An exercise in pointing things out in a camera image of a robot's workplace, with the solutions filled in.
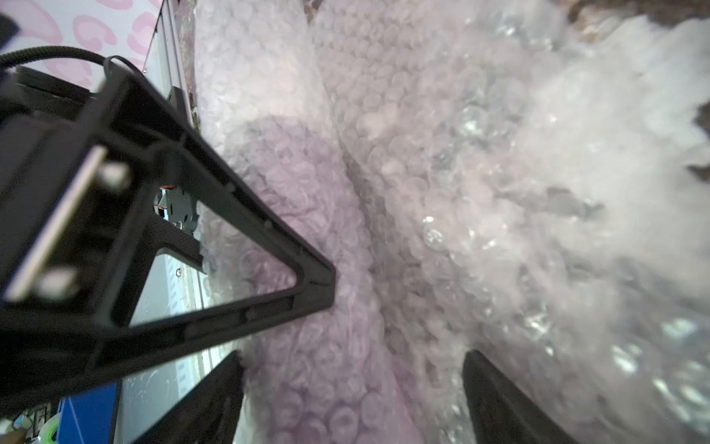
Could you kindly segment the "purple glass bottle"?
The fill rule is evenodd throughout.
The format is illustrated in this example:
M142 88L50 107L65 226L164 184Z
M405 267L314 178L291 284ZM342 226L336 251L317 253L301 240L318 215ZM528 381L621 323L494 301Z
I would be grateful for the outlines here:
M338 146L295 118L263 118L229 153L243 181L299 236L287 263L236 239L236 277L296 289L310 316L245 340L240 443L419 443L384 343L364 214Z

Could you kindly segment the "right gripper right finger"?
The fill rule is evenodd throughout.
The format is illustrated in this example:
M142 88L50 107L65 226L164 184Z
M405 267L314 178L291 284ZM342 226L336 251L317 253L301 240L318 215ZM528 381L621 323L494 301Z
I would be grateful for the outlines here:
M478 443L576 442L479 351L466 353L462 381Z

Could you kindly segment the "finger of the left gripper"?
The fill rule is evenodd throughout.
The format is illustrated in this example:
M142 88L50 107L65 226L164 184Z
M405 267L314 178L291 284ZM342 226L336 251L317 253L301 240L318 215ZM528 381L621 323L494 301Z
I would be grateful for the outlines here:
M132 326L153 259L200 244L153 210L176 185L283 263L294 233L145 79L116 71L76 118L1 78L1 410L101 386L317 311L296 289Z

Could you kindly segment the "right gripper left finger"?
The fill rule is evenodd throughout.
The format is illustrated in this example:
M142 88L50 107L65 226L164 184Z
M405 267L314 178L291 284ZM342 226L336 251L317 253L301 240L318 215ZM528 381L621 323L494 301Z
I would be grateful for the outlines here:
M244 367L236 351L224 358L138 443L231 443L244 400Z

